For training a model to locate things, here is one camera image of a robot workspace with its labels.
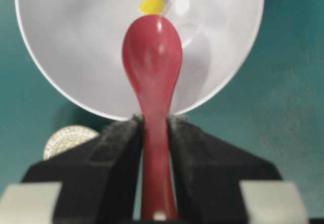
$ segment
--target white dish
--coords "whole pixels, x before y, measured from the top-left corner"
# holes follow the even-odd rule
[[[65,97],[97,115],[124,120],[140,112],[124,73],[121,47],[142,16],[142,0],[15,0],[35,64]],[[214,96],[255,41],[264,0],[168,0],[165,13],[182,40],[183,64],[171,112]]]

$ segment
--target yellow object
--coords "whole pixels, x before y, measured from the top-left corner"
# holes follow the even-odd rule
[[[165,5],[163,0],[143,0],[139,8],[146,15],[159,14]]]

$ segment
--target spoon handle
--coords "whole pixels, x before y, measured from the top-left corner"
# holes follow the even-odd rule
[[[145,122],[142,189],[142,219],[177,219],[170,177],[168,128],[165,118]]]

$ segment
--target white block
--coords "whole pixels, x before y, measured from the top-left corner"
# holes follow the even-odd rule
[[[60,182],[9,185],[0,200],[1,224],[51,224]]]
[[[307,224],[307,211],[292,182],[240,181],[249,224]]]

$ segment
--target spoon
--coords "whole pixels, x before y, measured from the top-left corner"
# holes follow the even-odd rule
[[[135,20],[123,42],[123,63],[144,115],[141,218],[177,219],[173,199],[167,115],[182,62],[173,25],[159,15]]]

